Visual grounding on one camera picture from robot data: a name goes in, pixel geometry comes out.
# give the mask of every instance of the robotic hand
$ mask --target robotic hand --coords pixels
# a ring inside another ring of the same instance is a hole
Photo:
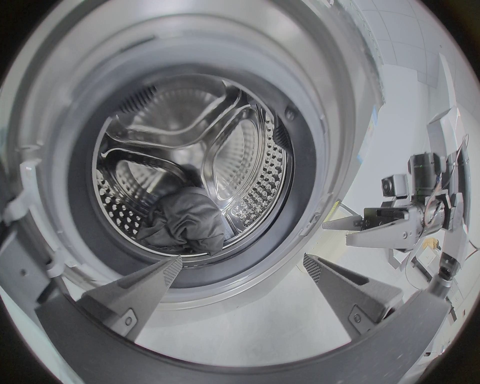
[[[383,195],[390,201],[378,208],[365,208],[363,218],[333,220],[323,223],[323,228],[358,231],[347,235],[347,245],[402,252],[411,251],[421,237],[443,228],[446,234],[440,269],[428,291],[444,299],[466,258],[468,230],[464,223],[468,224],[469,200],[464,203],[468,182],[465,138],[448,157],[424,153],[410,158],[410,200],[407,176],[393,175],[382,180]]]

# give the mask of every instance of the bolt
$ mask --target bolt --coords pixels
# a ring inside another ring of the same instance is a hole
[[[298,111],[295,107],[288,106],[287,108],[285,108],[285,118],[288,121],[295,120],[297,118],[297,115],[298,115]]]

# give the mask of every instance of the sticker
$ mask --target sticker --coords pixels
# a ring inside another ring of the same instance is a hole
[[[361,144],[359,154],[357,155],[358,161],[363,163],[365,157],[367,156],[368,149],[370,147],[370,142],[372,141],[373,137],[373,130],[377,126],[378,122],[378,115],[377,115],[377,107],[373,106],[372,115],[370,116],[370,122],[368,124],[367,131],[365,133],[365,137],[363,138],[363,143]]]
[[[328,215],[325,218],[324,222],[330,220],[330,217],[333,215],[333,213],[335,212],[335,210],[337,209],[339,204],[340,204],[340,200],[337,200],[336,203],[333,204],[333,207],[332,207],[332,209],[330,209],[330,212],[328,212]]]

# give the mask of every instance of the black garment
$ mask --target black garment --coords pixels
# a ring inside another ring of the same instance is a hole
[[[162,197],[142,222],[137,240],[144,246],[210,255],[223,248],[225,226],[205,190],[187,187]]]

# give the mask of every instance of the cable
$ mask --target cable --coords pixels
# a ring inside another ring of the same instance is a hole
[[[465,260],[468,260],[470,256],[472,256],[472,255],[474,255],[475,253],[477,253],[478,251],[480,251],[480,248],[479,248],[479,247],[476,247],[476,246],[472,243],[471,240],[468,240],[468,241],[469,241],[469,243],[471,244],[471,246],[472,246],[473,248],[475,248],[475,250],[474,250],[470,255],[468,255]]]
[[[462,147],[463,147],[463,143],[465,143],[465,140],[467,141],[466,143],[466,146],[468,146],[468,142],[470,141],[470,136],[468,135],[468,133],[463,136],[463,140],[462,140],[462,143],[460,144],[460,147],[458,147],[458,149],[456,150],[456,158],[455,158],[455,162],[453,163],[453,168],[452,168],[452,171],[450,172],[450,175],[448,176],[448,180],[444,186],[444,189],[446,189],[448,187],[448,184],[450,184],[450,180],[452,179],[452,176],[453,176],[453,173],[455,171],[455,167],[457,166],[458,164],[458,158],[460,157],[460,152],[462,151]],[[432,215],[432,218],[427,222],[426,218],[427,218],[427,212],[428,212],[428,209],[430,208],[430,204],[433,200],[436,194],[440,191],[440,187],[442,186],[442,175],[440,174],[439,177],[437,177],[437,182],[435,184],[435,189],[433,190],[433,194],[428,198],[428,202],[427,202],[427,205],[425,207],[425,212],[423,213],[423,222],[425,223],[425,226],[428,228],[431,226],[431,224],[433,223],[433,220],[435,219],[435,216],[437,215],[438,211],[439,211],[439,207],[435,210],[435,212],[433,213]]]
[[[470,141],[470,136],[468,135],[468,133],[465,136],[463,136],[462,144],[460,144],[460,147],[456,150],[455,163],[453,164],[452,172],[450,172],[450,175],[448,176],[448,180],[447,180],[447,183],[444,186],[444,189],[446,187],[448,187],[448,184],[450,184],[450,180],[452,179],[453,173],[455,171],[455,167],[458,164],[458,157],[460,156],[460,152],[462,150],[463,143],[465,142],[466,139],[468,139],[467,140],[467,146],[468,146],[468,142]]]
[[[405,264],[405,278],[407,279],[408,283],[415,289],[421,289],[421,288],[418,288],[416,287],[415,285],[413,285],[410,281],[410,279],[408,278],[408,275],[407,275],[407,268],[408,268],[408,265],[410,264],[411,260],[409,260],[410,258],[410,255],[412,254],[412,252],[410,252],[410,254],[408,255],[407,257],[407,264]]]

